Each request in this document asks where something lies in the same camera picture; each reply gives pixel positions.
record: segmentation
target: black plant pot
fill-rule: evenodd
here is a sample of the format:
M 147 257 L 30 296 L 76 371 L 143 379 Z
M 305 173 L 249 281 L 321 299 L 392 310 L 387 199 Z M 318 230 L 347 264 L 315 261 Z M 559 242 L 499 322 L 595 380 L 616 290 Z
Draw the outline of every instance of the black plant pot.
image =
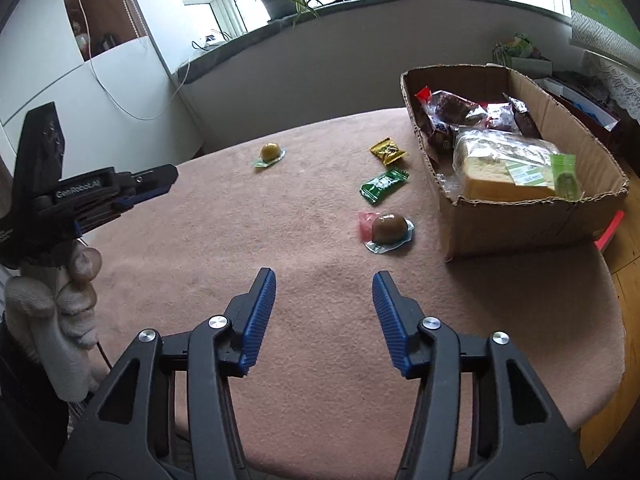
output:
M 298 12 L 296 3 L 292 0 L 260 0 L 267 9 L 271 20 L 279 20 Z

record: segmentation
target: white cable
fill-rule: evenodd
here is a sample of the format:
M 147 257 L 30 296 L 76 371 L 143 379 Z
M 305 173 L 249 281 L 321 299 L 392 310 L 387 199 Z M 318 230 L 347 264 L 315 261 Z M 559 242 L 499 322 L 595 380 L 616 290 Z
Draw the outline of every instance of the white cable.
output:
M 116 101 L 116 99 L 111 95 L 111 93 L 105 88 L 105 86 L 102 84 L 102 81 L 100 81 L 100 78 L 98 78 L 97 73 L 95 72 L 95 68 L 94 68 L 94 58 L 91 55 L 91 33 L 89 32 L 89 22 L 86 18 L 86 12 L 84 12 L 84 7 L 82 6 L 82 0 L 78 0 L 78 4 L 80 5 L 80 10 L 82 11 L 82 16 L 84 17 L 84 26 L 86 27 L 86 35 L 88 38 L 88 47 L 89 47 L 89 65 L 91 66 L 91 70 L 94 73 L 94 77 L 95 80 L 98 82 L 98 85 L 100 85 L 100 87 L 106 92 L 106 94 L 110 97 L 110 99 L 113 101 L 113 103 L 120 109 L 122 110 L 124 113 L 126 113 L 127 115 L 133 117 L 134 119 L 137 119 L 139 121 L 153 121 L 155 119 L 157 119 L 158 117 L 160 117 L 162 114 L 164 114 L 167 109 L 169 108 L 169 105 L 172 103 L 172 101 L 174 100 L 174 98 L 178 95 L 178 92 L 180 91 L 180 88 L 182 88 L 182 86 L 184 85 L 184 82 L 187 81 L 187 76 L 189 75 L 189 69 L 191 67 L 191 57 L 188 60 L 187 63 L 187 72 L 185 72 L 184 74 L 184 78 L 182 79 L 181 83 L 178 85 L 178 88 L 175 89 L 174 94 L 171 96 L 171 98 L 169 99 L 169 102 L 166 104 L 166 106 L 164 107 L 164 109 L 156 116 L 151 117 L 151 118 L 145 118 L 145 117 L 137 117 L 136 115 L 132 114 L 131 112 L 129 112 L 128 110 L 125 110 L 119 102 Z

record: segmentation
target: green candy wrapper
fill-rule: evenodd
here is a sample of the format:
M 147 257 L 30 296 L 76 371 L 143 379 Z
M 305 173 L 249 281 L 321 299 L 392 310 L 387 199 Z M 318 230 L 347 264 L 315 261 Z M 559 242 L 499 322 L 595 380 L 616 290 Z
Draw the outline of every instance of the green candy wrapper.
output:
M 375 204 L 388 195 L 392 188 L 398 184 L 406 182 L 409 174 L 400 170 L 389 170 L 376 178 L 369 180 L 366 184 L 362 184 L 360 194 Z
M 575 176 L 575 155 L 551 155 L 556 195 L 567 200 L 580 200 L 580 185 Z

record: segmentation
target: silver screw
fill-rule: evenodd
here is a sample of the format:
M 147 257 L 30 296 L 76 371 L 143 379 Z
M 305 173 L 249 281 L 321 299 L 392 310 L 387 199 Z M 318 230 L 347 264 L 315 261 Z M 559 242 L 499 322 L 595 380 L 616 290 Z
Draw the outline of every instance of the silver screw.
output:
M 494 332 L 493 339 L 498 345 L 506 345 L 509 342 L 509 335 L 504 332 Z
M 224 316 L 214 316 L 209 319 L 209 326 L 211 328 L 222 328 L 226 325 L 226 317 Z
M 151 330 L 150 328 L 145 328 L 142 332 L 138 334 L 138 339 L 143 343 L 149 343 L 156 338 L 156 331 Z
M 425 317 L 422 320 L 422 326 L 429 330 L 437 330 L 441 327 L 442 323 L 437 317 Z

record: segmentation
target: wooden floor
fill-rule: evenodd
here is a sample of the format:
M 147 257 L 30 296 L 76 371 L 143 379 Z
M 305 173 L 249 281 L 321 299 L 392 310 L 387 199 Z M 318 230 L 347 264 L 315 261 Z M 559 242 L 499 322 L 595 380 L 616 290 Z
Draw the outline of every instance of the wooden floor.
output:
M 640 179 L 628 164 L 619 162 L 631 186 L 625 217 L 604 257 L 625 324 L 625 373 L 611 402 L 580 431 L 580 450 L 587 465 L 611 442 L 640 396 Z

